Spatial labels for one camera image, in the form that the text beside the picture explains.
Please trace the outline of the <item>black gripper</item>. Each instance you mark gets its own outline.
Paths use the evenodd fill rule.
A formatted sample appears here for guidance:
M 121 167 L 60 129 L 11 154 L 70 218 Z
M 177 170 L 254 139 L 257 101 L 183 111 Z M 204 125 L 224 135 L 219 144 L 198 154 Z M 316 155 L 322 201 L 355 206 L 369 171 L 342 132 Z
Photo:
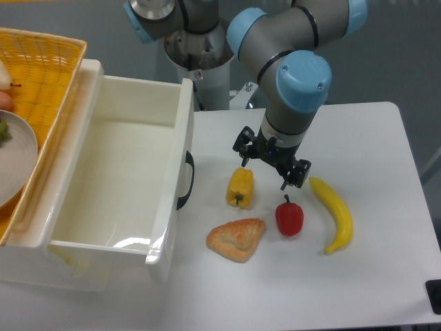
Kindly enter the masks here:
M 311 169 L 311 162 L 306 159 L 292 161 L 298 146 L 288 148 L 277 146 L 275 138 L 267 140 L 262 132 L 256 136 L 248 126 L 241 130 L 232 149 L 241 157 L 242 167 L 245 167 L 250 159 L 261 159 L 279 170 L 279 175 L 283 178 L 281 190 L 287 186 L 302 188 Z

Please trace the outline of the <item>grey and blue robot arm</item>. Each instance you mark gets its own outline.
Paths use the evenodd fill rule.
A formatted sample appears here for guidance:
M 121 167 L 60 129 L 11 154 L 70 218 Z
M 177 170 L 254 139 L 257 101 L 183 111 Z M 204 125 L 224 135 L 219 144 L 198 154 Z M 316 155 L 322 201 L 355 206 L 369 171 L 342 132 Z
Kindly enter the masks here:
M 168 59 L 193 82 L 197 110 L 228 107 L 221 72 L 241 62 L 269 105 L 259 131 L 244 128 L 234 151 L 274 167 L 286 186 L 303 185 L 311 164 L 296 152 L 332 80 L 316 48 L 363 27 L 366 1 L 292 1 L 274 16 L 248 8 L 231 21 L 221 19 L 217 1 L 125 1 L 123 8 L 142 42 L 164 41 Z

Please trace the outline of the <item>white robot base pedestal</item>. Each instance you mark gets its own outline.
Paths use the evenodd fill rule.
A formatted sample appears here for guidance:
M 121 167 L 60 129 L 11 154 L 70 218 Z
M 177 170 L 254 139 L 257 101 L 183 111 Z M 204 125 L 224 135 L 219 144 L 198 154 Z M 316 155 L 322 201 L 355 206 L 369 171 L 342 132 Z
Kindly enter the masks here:
M 230 63 L 234 59 L 227 38 L 228 22 L 220 20 L 207 34 L 179 30 L 164 39 L 165 53 L 178 78 L 193 81 L 195 110 L 228 110 Z

